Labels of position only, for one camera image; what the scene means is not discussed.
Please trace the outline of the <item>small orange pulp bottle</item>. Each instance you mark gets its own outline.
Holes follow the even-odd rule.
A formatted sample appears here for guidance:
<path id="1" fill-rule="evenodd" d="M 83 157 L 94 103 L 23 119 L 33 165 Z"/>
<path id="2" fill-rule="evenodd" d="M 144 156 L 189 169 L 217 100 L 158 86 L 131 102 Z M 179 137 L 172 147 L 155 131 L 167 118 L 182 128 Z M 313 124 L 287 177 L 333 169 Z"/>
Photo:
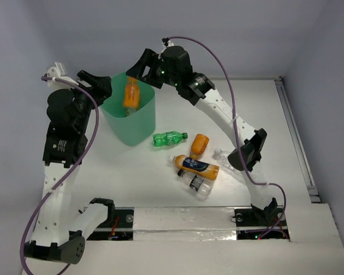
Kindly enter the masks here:
<path id="1" fill-rule="evenodd" d="M 123 107 L 126 112 L 126 116 L 130 116 L 135 113 L 140 106 L 140 88 L 138 80 L 132 77 L 127 77 L 127 83 L 124 90 Z"/>

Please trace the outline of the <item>round orange juice bottle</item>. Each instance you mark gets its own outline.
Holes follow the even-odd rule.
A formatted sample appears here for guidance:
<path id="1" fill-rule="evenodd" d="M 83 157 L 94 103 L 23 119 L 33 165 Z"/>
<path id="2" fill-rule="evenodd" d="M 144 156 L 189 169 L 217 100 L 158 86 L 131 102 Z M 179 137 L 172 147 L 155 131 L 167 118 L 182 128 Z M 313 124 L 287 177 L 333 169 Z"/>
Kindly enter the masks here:
<path id="1" fill-rule="evenodd" d="M 205 152 L 209 144 L 209 138 L 203 134 L 196 134 L 196 137 L 190 147 L 190 157 L 199 159 Z"/>

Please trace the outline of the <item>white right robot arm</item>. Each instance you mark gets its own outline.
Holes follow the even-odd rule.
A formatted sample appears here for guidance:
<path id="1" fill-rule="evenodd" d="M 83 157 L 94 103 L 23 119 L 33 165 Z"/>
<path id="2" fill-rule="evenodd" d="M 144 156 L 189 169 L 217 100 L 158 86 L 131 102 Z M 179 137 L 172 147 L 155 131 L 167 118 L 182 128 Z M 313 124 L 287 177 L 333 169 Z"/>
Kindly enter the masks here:
<path id="1" fill-rule="evenodd" d="M 239 170 L 248 188 L 253 220 L 265 225 L 277 208 L 276 199 L 267 190 L 260 164 L 261 149 L 267 137 L 264 129 L 254 129 L 232 109 L 213 82 L 193 70 L 188 52 L 181 46 L 170 46 L 160 54 L 145 49 L 141 58 L 126 75 L 160 89 L 173 86 L 178 94 L 208 115 L 230 138 L 235 149 L 228 162 Z"/>

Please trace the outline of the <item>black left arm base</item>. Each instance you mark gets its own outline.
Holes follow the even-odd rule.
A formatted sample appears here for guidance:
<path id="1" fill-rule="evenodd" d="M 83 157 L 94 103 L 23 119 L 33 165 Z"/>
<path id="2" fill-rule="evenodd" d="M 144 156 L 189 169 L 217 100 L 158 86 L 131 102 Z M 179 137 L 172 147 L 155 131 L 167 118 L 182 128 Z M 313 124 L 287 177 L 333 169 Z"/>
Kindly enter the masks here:
<path id="1" fill-rule="evenodd" d="M 112 225 L 99 225 L 88 237 L 88 241 L 132 241 L 134 230 L 134 208 L 115 209 L 115 220 Z"/>

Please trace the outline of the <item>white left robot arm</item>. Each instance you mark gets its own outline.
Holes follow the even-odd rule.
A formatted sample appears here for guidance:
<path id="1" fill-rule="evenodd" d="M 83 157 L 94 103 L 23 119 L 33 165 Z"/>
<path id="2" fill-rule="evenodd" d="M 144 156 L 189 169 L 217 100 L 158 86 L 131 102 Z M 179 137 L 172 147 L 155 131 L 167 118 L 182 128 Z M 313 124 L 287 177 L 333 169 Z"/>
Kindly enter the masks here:
<path id="1" fill-rule="evenodd" d="M 91 112 L 99 116 L 99 107 L 112 95 L 111 78 L 94 76 L 84 70 L 70 78 L 61 63 L 48 69 L 42 80 L 52 89 L 46 114 L 50 120 L 42 161 L 44 186 L 42 199 L 26 227 L 20 244 L 20 257 L 77 264 L 85 242 L 99 226 L 115 223 L 113 200 L 94 198 L 71 218 L 72 188 L 81 163 L 92 146 L 93 134 L 86 137 Z"/>

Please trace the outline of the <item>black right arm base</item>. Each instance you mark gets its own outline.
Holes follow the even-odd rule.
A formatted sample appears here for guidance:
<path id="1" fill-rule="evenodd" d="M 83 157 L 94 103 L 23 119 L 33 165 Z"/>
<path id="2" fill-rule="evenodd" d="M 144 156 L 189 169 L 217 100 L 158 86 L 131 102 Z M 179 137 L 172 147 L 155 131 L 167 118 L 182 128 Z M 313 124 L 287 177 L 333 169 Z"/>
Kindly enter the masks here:
<path id="1" fill-rule="evenodd" d="M 275 198 L 264 209 L 255 206 L 234 210 L 230 221 L 236 225 L 238 240 L 290 239 L 285 215 Z"/>

